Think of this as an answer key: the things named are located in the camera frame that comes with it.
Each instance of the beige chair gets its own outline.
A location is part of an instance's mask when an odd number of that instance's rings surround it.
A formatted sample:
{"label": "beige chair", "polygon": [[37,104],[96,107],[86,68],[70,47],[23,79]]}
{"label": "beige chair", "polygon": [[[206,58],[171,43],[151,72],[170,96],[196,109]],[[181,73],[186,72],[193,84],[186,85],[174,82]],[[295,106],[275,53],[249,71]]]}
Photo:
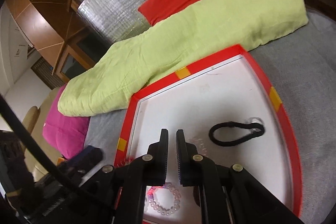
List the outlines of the beige chair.
{"label": "beige chair", "polygon": [[[62,157],[61,153],[50,146],[42,136],[43,125],[48,115],[49,109],[53,100],[55,99],[59,88],[53,89],[48,97],[43,101],[40,108],[36,106],[31,107],[25,118],[22,121],[24,127],[31,134],[33,139],[41,147],[48,158],[56,165],[58,158]],[[34,181],[40,180],[48,172],[41,166],[41,164],[25,149],[25,162],[28,170],[33,174]]]}

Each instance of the folded blanket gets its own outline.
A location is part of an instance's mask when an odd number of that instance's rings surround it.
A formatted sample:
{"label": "folded blanket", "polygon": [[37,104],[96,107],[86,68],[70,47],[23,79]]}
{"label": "folded blanket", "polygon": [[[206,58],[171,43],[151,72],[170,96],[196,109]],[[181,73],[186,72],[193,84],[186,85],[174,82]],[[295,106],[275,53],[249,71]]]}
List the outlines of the folded blanket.
{"label": "folded blanket", "polygon": [[307,22],[303,0],[200,0],[113,44],[92,69],[70,80],[58,110],[93,116],[127,108],[135,92],[196,60],[237,43],[252,50]]}

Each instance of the magenta cushion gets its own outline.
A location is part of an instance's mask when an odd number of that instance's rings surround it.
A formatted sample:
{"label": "magenta cushion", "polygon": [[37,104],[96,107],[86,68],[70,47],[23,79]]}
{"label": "magenta cushion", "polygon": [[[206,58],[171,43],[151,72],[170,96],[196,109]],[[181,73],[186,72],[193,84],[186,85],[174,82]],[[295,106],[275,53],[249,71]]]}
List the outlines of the magenta cushion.
{"label": "magenta cushion", "polygon": [[65,89],[57,93],[43,126],[43,137],[66,158],[70,159],[83,150],[90,117],[67,117],[58,111],[58,100]]}

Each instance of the gray bedsheet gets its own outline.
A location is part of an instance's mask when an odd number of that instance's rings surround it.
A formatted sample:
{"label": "gray bedsheet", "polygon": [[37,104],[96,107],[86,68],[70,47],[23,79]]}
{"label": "gray bedsheet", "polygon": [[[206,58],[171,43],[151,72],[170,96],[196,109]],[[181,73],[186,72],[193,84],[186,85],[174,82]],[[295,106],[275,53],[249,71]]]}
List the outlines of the gray bedsheet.
{"label": "gray bedsheet", "polygon": [[[251,51],[279,93],[297,138],[306,224],[321,223],[336,202],[336,23],[310,11],[294,33]],[[113,164],[125,110],[91,118],[86,145]]]}

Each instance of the yellow tape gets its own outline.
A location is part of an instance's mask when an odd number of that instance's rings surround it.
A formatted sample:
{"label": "yellow tape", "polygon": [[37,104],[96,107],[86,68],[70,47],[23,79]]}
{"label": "yellow tape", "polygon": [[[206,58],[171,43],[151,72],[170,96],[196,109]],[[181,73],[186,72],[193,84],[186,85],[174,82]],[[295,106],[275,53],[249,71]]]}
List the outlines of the yellow tape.
{"label": "yellow tape", "polygon": [[191,75],[190,71],[187,67],[183,67],[175,72],[177,77],[181,80],[183,78],[186,78],[187,76]]}
{"label": "yellow tape", "polygon": [[127,145],[127,140],[119,138],[117,149],[124,152],[126,149],[126,145]]}
{"label": "yellow tape", "polygon": [[275,112],[278,112],[282,101],[274,87],[271,87],[271,90],[269,91],[269,98],[273,104]]}

